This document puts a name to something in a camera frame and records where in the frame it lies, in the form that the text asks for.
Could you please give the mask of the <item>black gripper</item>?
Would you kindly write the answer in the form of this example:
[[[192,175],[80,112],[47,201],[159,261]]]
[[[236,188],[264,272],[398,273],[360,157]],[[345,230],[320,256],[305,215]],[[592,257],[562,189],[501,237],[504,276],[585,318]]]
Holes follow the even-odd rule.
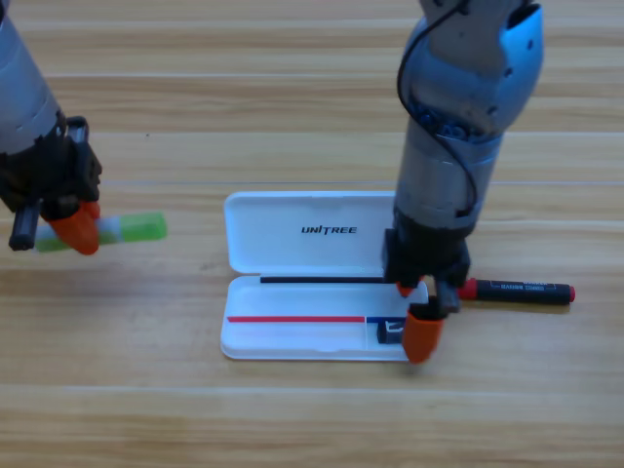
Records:
[[[382,247],[382,277],[396,283],[401,297],[409,297],[423,277],[434,279],[437,295],[426,304],[409,306],[403,331],[403,348],[412,364],[423,364],[436,350],[445,317],[460,309],[458,290],[471,265],[467,238],[475,225],[457,229],[419,224],[399,210],[393,212]]]
[[[101,173],[82,116],[59,115],[51,130],[23,151],[2,152],[1,200],[14,214],[10,248],[33,249],[38,220],[44,219],[69,248],[95,254]]]

